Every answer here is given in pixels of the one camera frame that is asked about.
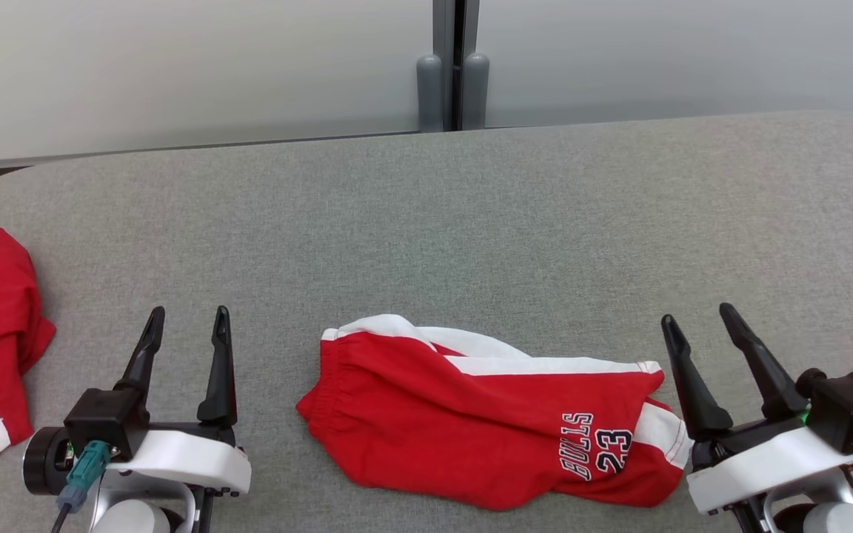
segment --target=red shorts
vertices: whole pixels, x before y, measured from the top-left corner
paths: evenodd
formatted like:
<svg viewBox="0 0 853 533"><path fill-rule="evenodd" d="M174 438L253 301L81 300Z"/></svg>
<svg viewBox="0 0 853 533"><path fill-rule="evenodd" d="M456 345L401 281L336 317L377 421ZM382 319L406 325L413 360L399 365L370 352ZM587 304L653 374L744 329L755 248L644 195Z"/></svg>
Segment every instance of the red shorts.
<svg viewBox="0 0 853 533"><path fill-rule="evenodd" d="M362 318L321 338L321 378L298 402L358 485L511 509L544 492L654 506L693 441L649 397L653 361L531 358L494 338Z"/></svg>

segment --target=robotic arm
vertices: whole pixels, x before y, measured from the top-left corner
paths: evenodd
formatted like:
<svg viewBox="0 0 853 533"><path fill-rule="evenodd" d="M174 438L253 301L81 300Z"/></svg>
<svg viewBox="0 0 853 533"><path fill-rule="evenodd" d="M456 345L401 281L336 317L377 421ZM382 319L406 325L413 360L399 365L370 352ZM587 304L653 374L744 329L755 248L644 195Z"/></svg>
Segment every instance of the robotic arm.
<svg viewBox="0 0 853 533"><path fill-rule="evenodd" d="M853 372L795 382L731 304L720 316L762 395L764 419L734 425L690 360L670 315L660 323L687 433L696 441L690 496L701 513L732 512L744 533L853 533ZM812 503L772 514L803 494Z"/></svg>
<svg viewBox="0 0 853 533"><path fill-rule="evenodd" d="M214 499L248 493L252 467L233 431L230 312L222 306L216 311L213 366L197 422L153 423L147 412L164 316L163 307L152 311L112 390L88 389L68 412L64 427L39 429L28 442L24 483L33 494L58 496L55 531L91 493L90 533L208 533ZM162 509L146 500L151 498L182 500L183 509Z"/></svg>

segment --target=gray table surface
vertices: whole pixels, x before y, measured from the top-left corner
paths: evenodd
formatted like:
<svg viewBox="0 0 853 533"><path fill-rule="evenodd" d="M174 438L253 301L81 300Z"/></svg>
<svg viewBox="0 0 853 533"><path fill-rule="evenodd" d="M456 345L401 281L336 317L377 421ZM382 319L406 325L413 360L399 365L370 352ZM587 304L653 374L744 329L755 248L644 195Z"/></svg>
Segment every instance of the gray table surface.
<svg viewBox="0 0 853 533"><path fill-rule="evenodd" d="M36 427L114 383L157 304L149 408L192 420L215 308L230 308L253 479L217 500L214 532L735 530L685 488L656 509L548 495L494 513L353 486L294 405L321 331L370 314L667 368L659 320L673 313L740 422L761 400L721 301L792 374L853 370L849 113L101 156L0 178L0 226L33 256L58 327L25 380ZM657 398L677 405L672 381ZM0 456L0 531L47 531L54 505L24 491L23 451Z"/></svg>

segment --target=white wall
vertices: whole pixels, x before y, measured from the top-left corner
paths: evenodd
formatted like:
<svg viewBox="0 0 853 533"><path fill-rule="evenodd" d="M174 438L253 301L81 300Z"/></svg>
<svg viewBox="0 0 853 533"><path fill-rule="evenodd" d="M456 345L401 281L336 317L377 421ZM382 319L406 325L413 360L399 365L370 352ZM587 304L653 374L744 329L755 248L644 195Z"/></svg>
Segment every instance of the white wall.
<svg viewBox="0 0 853 533"><path fill-rule="evenodd" d="M853 0L481 0L486 125L853 110Z"/></svg>
<svg viewBox="0 0 853 533"><path fill-rule="evenodd" d="M430 0L0 0L0 164L413 131Z"/></svg>

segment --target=teal cable connector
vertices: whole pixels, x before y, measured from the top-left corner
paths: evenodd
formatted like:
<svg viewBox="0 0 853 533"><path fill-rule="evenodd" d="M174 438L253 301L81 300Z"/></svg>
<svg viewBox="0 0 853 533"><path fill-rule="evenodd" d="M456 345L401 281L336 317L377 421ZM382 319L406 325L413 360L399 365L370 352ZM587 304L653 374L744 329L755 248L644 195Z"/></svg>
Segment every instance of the teal cable connector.
<svg viewBox="0 0 853 533"><path fill-rule="evenodd" d="M74 514L81 510L87 500L87 492L94 482L101 479L107 464L111 462L111 446L106 442L92 440L84 447L81 457L67 476L67 485L58 494L58 510L68 506L68 512Z"/></svg>

